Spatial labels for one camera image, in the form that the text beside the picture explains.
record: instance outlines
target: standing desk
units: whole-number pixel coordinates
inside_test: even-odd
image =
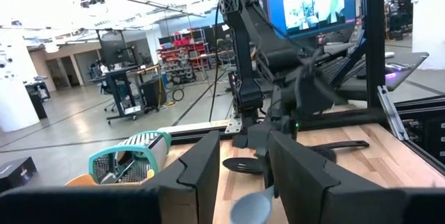
[[[175,132],[210,126],[217,127],[227,125],[227,123],[228,120],[221,120],[212,123],[164,127],[159,130]],[[337,164],[345,169],[387,188],[445,187],[444,176],[378,124],[298,133],[298,142],[304,145],[353,140],[366,141],[370,147],[335,150]],[[172,146],[165,165],[171,164],[192,146],[193,144]],[[253,156],[254,150],[238,149],[232,147],[231,141],[221,141],[221,162],[231,157]],[[229,223],[229,212],[236,200],[248,193],[262,190],[264,190],[262,176],[235,173],[221,164],[213,223]],[[273,200],[273,212],[269,223],[287,223],[286,214],[279,198]]]

